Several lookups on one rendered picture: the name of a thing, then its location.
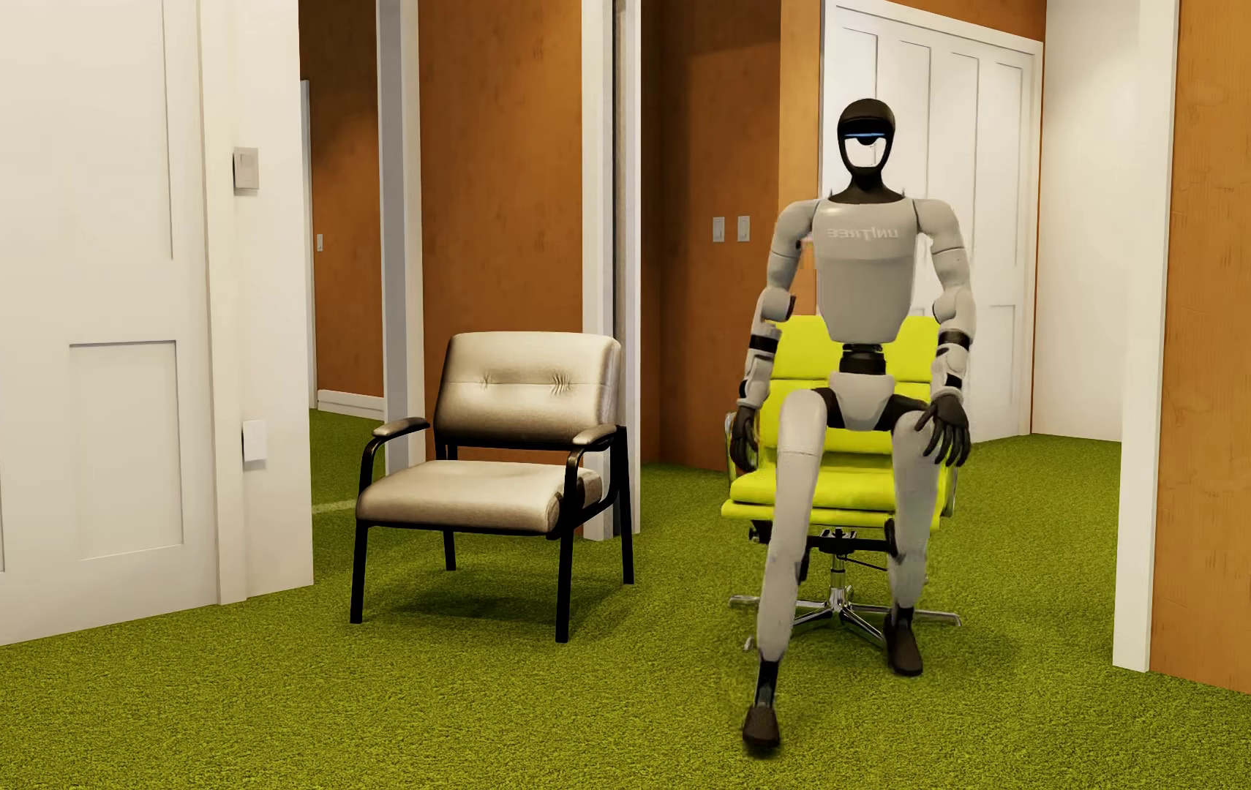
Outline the black robot head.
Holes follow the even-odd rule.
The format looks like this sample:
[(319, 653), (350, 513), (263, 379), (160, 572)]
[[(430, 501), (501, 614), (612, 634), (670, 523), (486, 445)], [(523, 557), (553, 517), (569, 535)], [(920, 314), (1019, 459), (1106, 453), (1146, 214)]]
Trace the black robot head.
[(839, 204), (889, 204), (902, 194), (889, 189), (882, 172), (894, 148), (894, 114), (879, 99), (856, 99), (838, 121), (838, 146), (849, 184), (829, 199)]

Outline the grey left robot leg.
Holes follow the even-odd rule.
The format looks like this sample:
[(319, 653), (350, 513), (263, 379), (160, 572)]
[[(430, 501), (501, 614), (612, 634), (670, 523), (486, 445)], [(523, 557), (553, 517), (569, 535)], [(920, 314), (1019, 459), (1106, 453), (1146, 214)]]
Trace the grey left robot leg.
[(922, 674), (912, 621), (922, 595), (928, 563), (928, 541), (940, 495), (937, 451), (924, 451), (934, 439), (933, 422), (919, 427), (919, 412), (899, 416), (893, 429), (894, 547), (888, 561), (889, 615), (884, 618), (884, 649), (894, 674)]

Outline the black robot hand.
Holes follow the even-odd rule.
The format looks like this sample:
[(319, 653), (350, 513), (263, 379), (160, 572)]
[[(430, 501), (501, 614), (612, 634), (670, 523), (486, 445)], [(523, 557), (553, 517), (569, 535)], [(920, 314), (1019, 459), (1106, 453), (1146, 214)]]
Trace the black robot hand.
[(929, 443), (923, 457), (933, 457), (934, 464), (963, 467), (971, 453), (970, 422), (958, 394), (940, 392), (919, 414), (916, 433), (928, 436)]
[(759, 461), (759, 434), (757, 418), (759, 406), (738, 404), (728, 424), (728, 456), (736, 475), (751, 475)]

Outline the grey robot leg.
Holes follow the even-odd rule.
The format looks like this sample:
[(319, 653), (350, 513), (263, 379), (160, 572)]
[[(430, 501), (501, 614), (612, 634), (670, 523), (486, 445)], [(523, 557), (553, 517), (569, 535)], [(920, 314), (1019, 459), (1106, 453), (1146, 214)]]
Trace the grey robot leg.
[(922, 595), (928, 563), (928, 541), (940, 495), (937, 451), (924, 451), (934, 439), (933, 422), (919, 427), (919, 412), (899, 416), (893, 429), (894, 547), (888, 561), (889, 615), (884, 618), (884, 649), (894, 674), (922, 674), (912, 621)]
[(742, 737), (754, 752), (771, 752), (781, 744), (776, 715), (776, 686), (794, 622), (801, 565), (824, 433), (829, 423), (827, 388), (792, 392), (781, 408), (776, 459), (776, 513), (756, 616), (759, 670), (754, 704), (746, 712)]

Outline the grey right robot leg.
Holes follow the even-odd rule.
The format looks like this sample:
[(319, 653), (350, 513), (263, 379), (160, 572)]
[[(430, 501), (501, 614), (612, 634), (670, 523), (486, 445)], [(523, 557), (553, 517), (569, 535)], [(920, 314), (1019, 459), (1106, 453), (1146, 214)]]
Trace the grey right robot leg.
[(827, 388), (792, 392), (781, 408), (776, 459), (776, 513), (756, 616), (759, 670), (754, 704), (746, 712), (742, 737), (754, 752), (771, 752), (781, 744), (776, 715), (776, 686), (794, 622), (801, 565), (824, 433), (829, 423)]

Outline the white double closet door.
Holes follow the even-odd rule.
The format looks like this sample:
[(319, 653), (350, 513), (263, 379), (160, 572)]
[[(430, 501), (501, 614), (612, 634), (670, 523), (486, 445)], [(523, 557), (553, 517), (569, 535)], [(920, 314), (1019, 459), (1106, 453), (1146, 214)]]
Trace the white double closet door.
[(824, 0), (822, 18), (819, 194), (849, 183), (841, 111), (884, 101), (897, 118), (884, 184), (950, 204), (967, 245), (972, 439), (1030, 433), (1043, 45), (888, 0)]

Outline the white panelled door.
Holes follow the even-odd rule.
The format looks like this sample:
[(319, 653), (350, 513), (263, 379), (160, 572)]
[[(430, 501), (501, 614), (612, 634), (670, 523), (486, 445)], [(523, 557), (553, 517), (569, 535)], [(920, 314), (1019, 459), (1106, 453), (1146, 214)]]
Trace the white panelled door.
[(198, 0), (0, 0), (0, 645), (218, 598)]

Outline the grey robot torso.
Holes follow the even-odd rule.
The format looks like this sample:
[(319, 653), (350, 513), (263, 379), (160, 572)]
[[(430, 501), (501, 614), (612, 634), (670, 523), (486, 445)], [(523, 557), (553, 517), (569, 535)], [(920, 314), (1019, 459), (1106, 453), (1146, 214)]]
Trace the grey robot torso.
[(914, 288), (917, 217), (914, 200), (844, 204), (816, 203), (816, 305), (827, 334), (842, 351), (829, 391), (846, 429), (892, 432), (901, 414), (917, 409), (914, 399), (894, 396), (882, 346), (897, 339), (909, 314)]

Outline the yellow office swivel chair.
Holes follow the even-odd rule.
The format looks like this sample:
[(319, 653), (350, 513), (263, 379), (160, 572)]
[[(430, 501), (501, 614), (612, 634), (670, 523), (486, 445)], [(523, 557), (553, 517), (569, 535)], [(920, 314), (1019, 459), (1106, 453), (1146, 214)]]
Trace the yellow office swivel chair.
[[(827, 386), (838, 368), (842, 346), (827, 334), (821, 315), (792, 315), (778, 326), (781, 339), (773, 362), (771, 394), (756, 419), (761, 458), (756, 469), (741, 475), (728, 468), (729, 497), (721, 506), (728, 520), (749, 522), (749, 537), (767, 543), (776, 513), (776, 456), (778, 417), (787, 394)], [(928, 401), (931, 364), (937, 349), (940, 324), (932, 315), (908, 315), (893, 343), (882, 348), (884, 363), (894, 377), (894, 389), (908, 398)], [(891, 464), (891, 437), (887, 432), (846, 432), (827, 429), (824, 457), (818, 471), (809, 522), (819, 533), (808, 535), (808, 548), (829, 555), (829, 595), (824, 601), (798, 601), (798, 627), (836, 617), (849, 623), (864, 639), (884, 649), (879, 620), (888, 603), (853, 603), (846, 581), (852, 553), (871, 551), (891, 535), (894, 515), (894, 475)]]

